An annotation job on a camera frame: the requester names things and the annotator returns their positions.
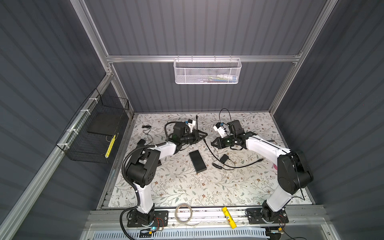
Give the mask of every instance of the yellow bottle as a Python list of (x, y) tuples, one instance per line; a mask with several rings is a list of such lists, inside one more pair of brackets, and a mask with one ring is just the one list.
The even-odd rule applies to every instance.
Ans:
[(225, 218), (228, 220), (229, 225), (231, 225), (231, 228), (234, 229), (235, 227), (237, 227), (235, 221), (233, 220), (233, 218), (229, 214), (227, 207), (223, 208), (223, 213), (225, 215)]

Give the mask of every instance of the yellow object in basket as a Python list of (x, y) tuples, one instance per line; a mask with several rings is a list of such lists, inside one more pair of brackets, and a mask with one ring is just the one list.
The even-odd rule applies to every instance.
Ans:
[(225, 218), (229, 222), (229, 225), (231, 225), (231, 228), (234, 229), (235, 227), (237, 227), (235, 221), (233, 220), (233, 218), (229, 214), (227, 207), (223, 208), (223, 213), (225, 215)]

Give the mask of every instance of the floral tablecloth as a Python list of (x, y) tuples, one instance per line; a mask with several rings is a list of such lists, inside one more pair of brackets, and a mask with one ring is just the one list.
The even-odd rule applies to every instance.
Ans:
[[(195, 119), (196, 114), (139, 114), (129, 141), (127, 153), (136, 147), (137, 142), (148, 136), (142, 131), (142, 125), (151, 125), (150, 135), (153, 143), (165, 140), (164, 125), (170, 121), (186, 121)], [(214, 124), (219, 121), (218, 113), (199, 113), (199, 130), (208, 133), (206, 138), (210, 142), (218, 137), (213, 130)], [(229, 122), (229, 114), (221, 113), (223, 122)], [(269, 113), (231, 113), (232, 120), (239, 120), (245, 131), (258, 133), (266, 140), (274, 140), (279, 146), (283, 141)], [(168, 132), (173, 131), (173, 124), (168, 126)], [(262, 158), (257, 152), (243, 149), (241, 151), (225, 148), (214, 150), (219, 158), (225, 153), (236, 164), (245, 165)], [(207, 170), (196, 173), (188, 155), (189, 152), (199, 150), (207, 166)], [(157, 207), (175, 207), (180, 203), (191, 206), (230, 206), (230, 205), (260, 205), (274, 191), (277, 183), (277, 170), (268, 160), (263, 160), (249, 167), (231, 171), (219, 170), (212, 166), (215, 159), (208, 151), (205, 143), (188, 146), (175, 155), (161, 159), (162, 165), (157, 168), (156, 175), (151, 183), (152, 199)], [(288, 204), (312, 204), (307, 192), (303, 189), (305, 201), (294, 198)], [(136, 197), (132, 187), (124, 181), (121, 172), (118, 175), (115, 187), (109, 202), (109, 207), (129, 207), (136, 205)]]

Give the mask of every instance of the black mounting plate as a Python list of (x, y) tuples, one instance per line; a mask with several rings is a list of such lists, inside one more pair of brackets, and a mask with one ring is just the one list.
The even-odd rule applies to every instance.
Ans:
[[(155, 210), (155, 220), (153, 221), (153, 223), (150, 225), (150, 226), (145, 226), (145, 227), (157, 227), (157, 220), (156, 218), (160, 218), (163, 220), (164, 222), (164, 225), (162, 224), (162, 222), (160, 221), (160, 227), (166, 227), (168, 225), (168, 211), (156, 211)], [(128, 223), (127, 223), (127, 227), (143, 227), (141, 224), (139, 224), (137, 222), (137, 210), (134, 209), (132, 211), (130, 211), (128, 213)]]
[(280, 210), (278, 212), (277, 216), (275, 218), (271, 219), (270, 222), (264, 221), (263, 215), (262, 215), (262, 208), (251, 208), (251, 209), (246, 209), (245, 211), (250, 213), (247, 217), (249, 224), (266, 224), (266, 223), (277, 223), (277, 224), (280, 223), (281, 224), (279, 219), (282, 221), (282, 223), (288, 223), (289, 222), (288, 216), (285, 213), (285, 210)]

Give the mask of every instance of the corrugated wall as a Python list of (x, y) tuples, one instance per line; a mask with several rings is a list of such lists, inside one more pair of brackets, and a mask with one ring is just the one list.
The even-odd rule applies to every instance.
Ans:
[(109, 55), (297, 54), (317, 1), (160, 0), (86, 4)]
[(243, 63), (238, 84), (175, 83), (172, 63), (114, 63), (135, 112), (268, 110), (292, 63)]
[(383, 12), (383, 1), (339, 1), (275, 114), (345, 240), (384, 231)]
[[(0, 16), (2, 222), (105, 72), (69, 1), (0, 1)], [(108, 167), (64, 159), (14, 239), (75, 239)]]

